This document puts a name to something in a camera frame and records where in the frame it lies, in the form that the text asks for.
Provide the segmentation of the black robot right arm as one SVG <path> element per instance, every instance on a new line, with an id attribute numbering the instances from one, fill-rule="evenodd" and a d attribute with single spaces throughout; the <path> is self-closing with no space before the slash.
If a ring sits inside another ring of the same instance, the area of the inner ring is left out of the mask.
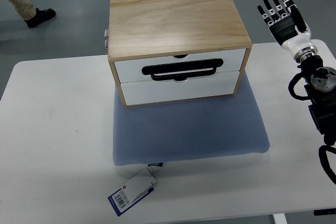
<path id="1" fill-rule="evenodd" d="M 328 153 L 335 154 L 335 69 L 325 67 L 322 58 L 308 52 L 298 60 L 300 72 L 289 82 L 290 95 L 297 100 L 311 101 L 308 106 L 313 122 L 324 137 L 324 145 L 319 148 L 318 155 L 321 166 L 335 183 L 335 171 L 331 168 Z M 306 96 L 295 93 L 295 85 L 300 79 L 304 79 Z"/>

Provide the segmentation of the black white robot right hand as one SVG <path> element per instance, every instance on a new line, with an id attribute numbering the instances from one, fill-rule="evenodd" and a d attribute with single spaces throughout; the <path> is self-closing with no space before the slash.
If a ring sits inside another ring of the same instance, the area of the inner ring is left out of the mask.
<path id="1" fill-rule="evenodd" d="M 263 0 L 265 8 L 257 6 L 269 31 L 282 47 L 290 52 L 297 63 L 318 53 L 311 41 L 311 30 L 293 0 Z"/>

